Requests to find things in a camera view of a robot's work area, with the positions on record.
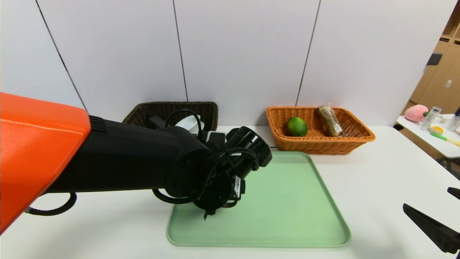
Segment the pink plush toy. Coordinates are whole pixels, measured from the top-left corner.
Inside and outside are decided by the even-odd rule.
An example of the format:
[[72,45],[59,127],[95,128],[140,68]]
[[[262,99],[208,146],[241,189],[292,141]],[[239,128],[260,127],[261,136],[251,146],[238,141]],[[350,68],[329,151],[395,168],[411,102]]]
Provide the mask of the pink plush toy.
[[423,113],[427,111],[428,111],[428,108],[426,106],[417,104],[407,109],[406,112],[404,113],[404,116],[408,120],[419,122],[425,119],[425,116],[423,116]]

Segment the orange robot arm cover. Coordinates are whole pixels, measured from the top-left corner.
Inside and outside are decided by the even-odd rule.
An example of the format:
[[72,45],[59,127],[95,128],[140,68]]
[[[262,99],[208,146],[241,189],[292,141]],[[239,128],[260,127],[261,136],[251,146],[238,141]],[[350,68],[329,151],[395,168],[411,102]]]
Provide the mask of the orange robot arm cover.
[[81,108],[0,93],[0,233],[57,179],[90,129]]

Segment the plastic bottle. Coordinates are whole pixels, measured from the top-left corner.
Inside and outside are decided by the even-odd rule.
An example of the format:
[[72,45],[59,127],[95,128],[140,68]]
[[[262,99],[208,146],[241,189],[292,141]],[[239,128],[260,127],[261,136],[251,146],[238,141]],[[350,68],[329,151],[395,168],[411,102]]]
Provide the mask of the plastic bottle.
[[458,108],[458,110],[455,112],[455,114],[452,116],[452,118],[449,120],[449,122],[447,123],[447,125],[452,125],[454,122],[455,122],[455,118],[457,116],[460,116],[460,108]]
[[422,122],[422,125],[420,126],[421,130],[427,130],[430,125],[433,123],[434,119],[438,116],[438,114],[441,113],[441,108],[434,106],[428,116],[426,116],[425,120]]
[[460,126],[460,116],[455,116],[447,124],[446,130],[455,131]]

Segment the white table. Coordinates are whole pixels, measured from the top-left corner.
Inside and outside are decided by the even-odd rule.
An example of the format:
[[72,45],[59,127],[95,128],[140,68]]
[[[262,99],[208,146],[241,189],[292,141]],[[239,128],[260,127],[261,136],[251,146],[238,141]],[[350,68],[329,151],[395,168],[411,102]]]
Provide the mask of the white table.
[[[232,127],[219,127],[223,131]],[[447,187],[460,182],[391,127],[349,155],[313,155],[351,229],[338,249],[176,247],[166,239],[172,205],[151,191],[78,194],[64,214],[20,216],[1,237],[1,259],[453,259],[403,213],[403,203],[460,230],[460,200]],[[256,128],[269,138],[267,127]],[[47,194],[33,206],[51,209],[66,194]]]
[[[453,114],[444,114],[443,118],[436,118],[435,121],[431,125],[439,126],[443,128],[444,129],[443,136],[449,139],[455,140],[455,141],[460,141],[460,134],[458,132],[452,132],[452,131],[446,130],[449,120],[452,118],[452,116]],[[445,140],[442,140],[440,138],[434,137],[427,130],[421,130],[420,126],[422,122],[413,122],[413,121],[406,119],[404,116],[399,116],[397,123],[405,127],[406,129],[408,129],[412,133],[416,134],[423,141],[425,141],[430,146],[432,146],[434,149],[439,151],[439,153],[441,153],[443,157],[437,160],[438,163],[442,164],[444,161],[446,161],[447,170],[455,175],[458,174],[458,172],[452,169],[451,160],[460,158],[460,147],[459,146],[452,144],[450,142],[447,142]]]

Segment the green citrus fruit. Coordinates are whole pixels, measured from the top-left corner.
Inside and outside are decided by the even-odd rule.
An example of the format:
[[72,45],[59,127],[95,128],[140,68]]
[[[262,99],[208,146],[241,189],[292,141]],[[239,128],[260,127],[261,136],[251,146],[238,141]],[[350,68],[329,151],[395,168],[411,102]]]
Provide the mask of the green citrus fruit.
[[299,117],[292,117],[287,122],[287,129],[293,137],[305,137],[308,132],[307,124]]

